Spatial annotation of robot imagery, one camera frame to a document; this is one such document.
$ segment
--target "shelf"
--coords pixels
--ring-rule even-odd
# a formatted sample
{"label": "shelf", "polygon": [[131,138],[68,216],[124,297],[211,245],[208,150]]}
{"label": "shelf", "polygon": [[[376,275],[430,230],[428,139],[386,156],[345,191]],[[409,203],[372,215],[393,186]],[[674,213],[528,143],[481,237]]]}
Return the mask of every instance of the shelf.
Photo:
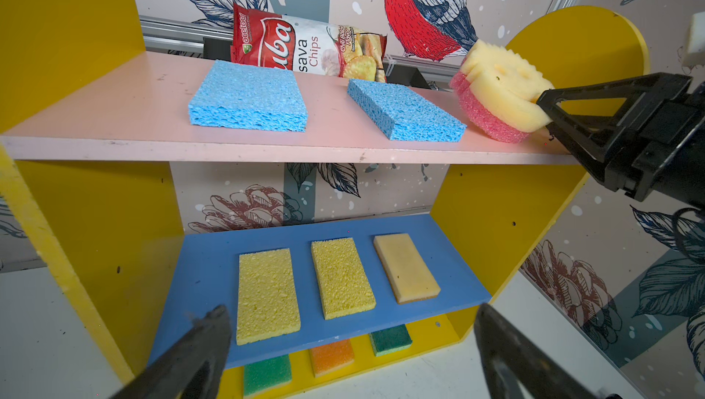
{"label": "shelf", "polygon": [[445,91],[414,89],[468,124],[460,142],[390,141],[347,95],[347,79],[300,73],[306,132],[191,125],[188,103],[212,65],[142,53],[8,130],[2,143],[17,160],[575,163],[545,129],[522,144],[489,139]]}
{"label": "shelf", "polygon": [[[409,233],[441,287],[438,297],[406,305],[396,302],[372,244],[374,236],[389,233]],[[368,312],[325,320],[311,257],[311,241],[341,237],[355,239],[375,294],[376,307]],[[149,361],[157,359],[191,328],[189,315],[204,316],[223,304],[235,328],[238,254],[282,248],[291,251],[301,330],[245,345],[237,345],[233,339],[225,368],[421,321],[490,299],[489,292],[428,214],[186,236]]]}

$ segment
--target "red bird illustration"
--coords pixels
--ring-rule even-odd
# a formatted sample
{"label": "red bird illustration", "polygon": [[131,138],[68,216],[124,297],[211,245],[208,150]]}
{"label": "red bird illustration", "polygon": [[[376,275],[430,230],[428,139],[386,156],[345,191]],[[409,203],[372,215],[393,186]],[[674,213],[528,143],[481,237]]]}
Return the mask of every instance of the red bird illustration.
{"label": "red bird illustration", "polygon": [[466,0],[384,0],[405,56],[435,61],[464,55],[477,41]]}

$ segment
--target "green scouring sponge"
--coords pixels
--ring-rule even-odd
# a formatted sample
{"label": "green scouring sponge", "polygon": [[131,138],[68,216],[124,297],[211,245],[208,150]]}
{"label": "green scouring sponge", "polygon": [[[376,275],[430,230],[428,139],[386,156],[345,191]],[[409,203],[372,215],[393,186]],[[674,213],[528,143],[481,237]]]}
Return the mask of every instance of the green scouring sponge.
{"label": "green scouring sponge", "polygon": [[242,381],[245,399],[291,382],[289,355],[273,357],[245,365]]}
{"label": "green scouring sponge", "polygon": [[411,347],[412,343],[409,331],[404,324],[372,332],[369,334],[369,340],[372,342],[372,350],[375,351],[375,356],[384,356],[406,350]]}

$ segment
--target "blue shelf board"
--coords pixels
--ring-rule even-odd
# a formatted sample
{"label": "blue shelf board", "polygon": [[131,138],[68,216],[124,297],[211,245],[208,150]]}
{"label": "blue shelf board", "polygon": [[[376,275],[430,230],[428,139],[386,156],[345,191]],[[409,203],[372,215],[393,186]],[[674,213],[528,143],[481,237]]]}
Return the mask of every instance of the blue shelf board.
{"label": "blue shelf board", "polygon": [[[433,273],[441,293],[399,305],[375,251],[375,236],[407,233]],[[311,242],[352,237],[375,294],[373,310],[326,321],[323,318]],[[238,317],[238,255],[288,248],[294,271],[301,330],[245,345],[235,344]],[[233,340],[225,368],[240,367],[374,331],[488,302],[489,292],[428,214],[343,220],[186,236],[174,271],[151,364],[191,329],[191,319],[217,305],[228,308]]]}

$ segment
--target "cassava chips bag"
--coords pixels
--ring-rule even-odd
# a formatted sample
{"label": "cassava chips bag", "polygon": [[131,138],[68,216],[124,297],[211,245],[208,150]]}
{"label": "cassava chips bag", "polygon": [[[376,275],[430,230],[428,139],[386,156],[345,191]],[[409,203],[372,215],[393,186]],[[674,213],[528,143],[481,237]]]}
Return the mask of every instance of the cassava chips bag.
{"label": "cassava chips bag", "polygon": [[386,36],[235,5],[231,61],[386,82]]}

